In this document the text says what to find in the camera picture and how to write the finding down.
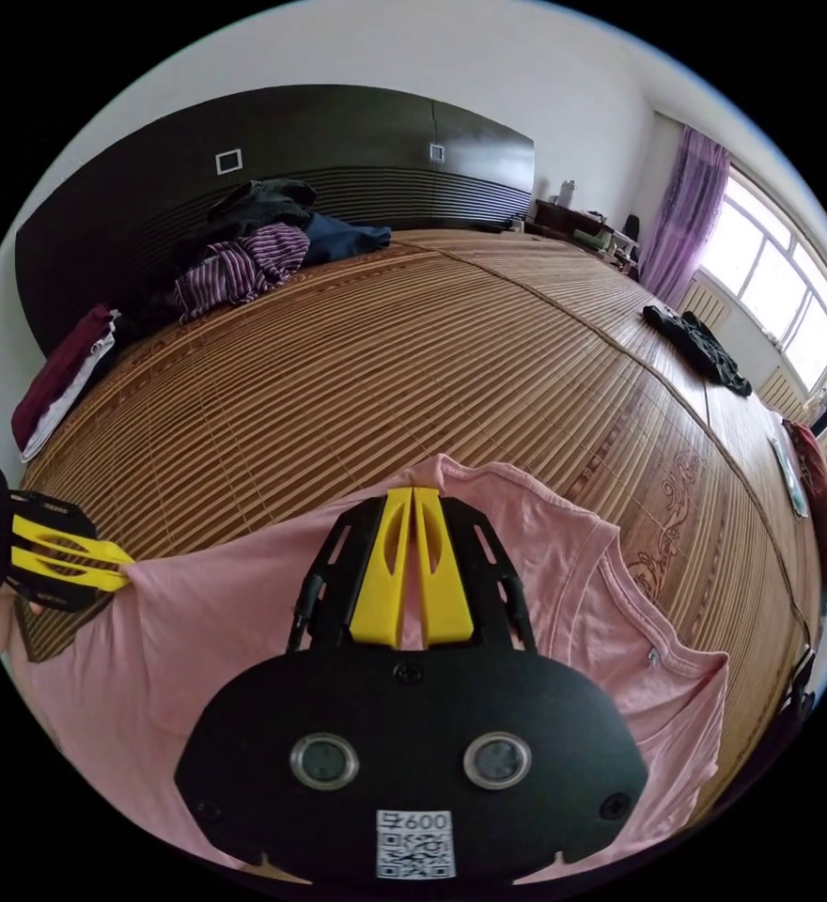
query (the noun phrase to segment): light switch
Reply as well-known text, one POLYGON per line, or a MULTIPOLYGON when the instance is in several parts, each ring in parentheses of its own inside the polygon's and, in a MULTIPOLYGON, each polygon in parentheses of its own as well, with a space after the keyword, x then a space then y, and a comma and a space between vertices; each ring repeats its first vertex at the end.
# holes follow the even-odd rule
POLYGON ((224 176, 229 172, 237 172, 243 166, 242 152, 239 148, 226 150, 216 154, 216 175, 224 176))

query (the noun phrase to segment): pink t-shirt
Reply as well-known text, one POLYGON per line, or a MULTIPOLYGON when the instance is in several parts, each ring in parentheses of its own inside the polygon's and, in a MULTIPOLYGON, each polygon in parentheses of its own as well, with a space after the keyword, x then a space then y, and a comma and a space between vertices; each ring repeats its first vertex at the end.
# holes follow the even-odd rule
MULTIPOLYGON (((60 655, 41 664, 14 658, 66 757, 148 832, 241 866, 208 843, 182 802, 173 782, 179 755, 222 686, 283 653, 302 579, 338 514, 408 485, 437 488, 488 516, 523 580, 539 653, 612 696, 648 765, 646 789, 613 845, 527 880, 609 863, 685 824, 716 770, 727 655, 679 643, 631 579, 615 526, 514 467, 470 470, 445 456, 227 545, 135 564, 132 585, 60 655)), ((415 608, 415 599, 407 604, 415 608)), ((421 646, 410 616, 403 646, 421 646)))

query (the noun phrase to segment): red pillow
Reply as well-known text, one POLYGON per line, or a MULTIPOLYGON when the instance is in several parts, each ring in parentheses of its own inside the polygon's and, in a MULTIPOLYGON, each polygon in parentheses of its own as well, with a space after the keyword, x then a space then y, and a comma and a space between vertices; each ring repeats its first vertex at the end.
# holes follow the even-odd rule
POLYGON ((802 484, 811 507, 820 558, 820 578, 827 598, 827 458, 821 451, 814 432, 800 423, 784 420, 783 425, 796 449, 802 469, 802 484))

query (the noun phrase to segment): purple curtain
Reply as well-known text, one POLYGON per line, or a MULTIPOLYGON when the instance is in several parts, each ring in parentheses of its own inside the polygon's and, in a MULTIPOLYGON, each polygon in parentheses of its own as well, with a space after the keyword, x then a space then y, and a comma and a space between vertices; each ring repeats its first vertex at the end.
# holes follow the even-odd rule
POLYGON ((639 284, 671 307, 683 300, 717 225, 729 172, 727 151, 683 126, 667 193, 639 257, 639 284))

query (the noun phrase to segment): window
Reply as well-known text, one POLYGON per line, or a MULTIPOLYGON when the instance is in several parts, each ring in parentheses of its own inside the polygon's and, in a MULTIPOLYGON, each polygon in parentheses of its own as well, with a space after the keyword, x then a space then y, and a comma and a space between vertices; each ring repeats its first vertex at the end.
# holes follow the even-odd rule
POLYGON ((733 171, 701 268, 770 336, 808 391, 827 375, 827 269, 799 229, 733 171))

